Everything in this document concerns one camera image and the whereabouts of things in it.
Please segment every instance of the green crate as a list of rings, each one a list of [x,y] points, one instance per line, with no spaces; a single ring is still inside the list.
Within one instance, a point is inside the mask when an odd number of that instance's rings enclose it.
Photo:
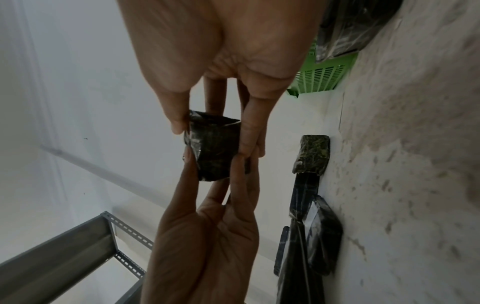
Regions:
[[[315,63],[315,44],[312,45],[295,80],[286,90],[291,95],[333,90],[345,73],[354,65],[357,53]]]

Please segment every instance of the human hand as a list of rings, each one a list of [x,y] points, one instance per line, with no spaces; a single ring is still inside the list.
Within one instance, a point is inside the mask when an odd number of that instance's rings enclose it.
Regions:
[[[324,0],[118,0],[140,68],[175,134],[188,128],[190,89],[222,114],[227,78],[242,103],[239,152],[265,154],[267,121],[317,32]]]
[[[198,209],[199,180],[190,147],[184,156],[180,181],[160,220],[141,301],[243,303],[259,247],[258,148],[250,158],[250,174],[245,176],[245,159],[237,155],[230,179],[214,182]]]

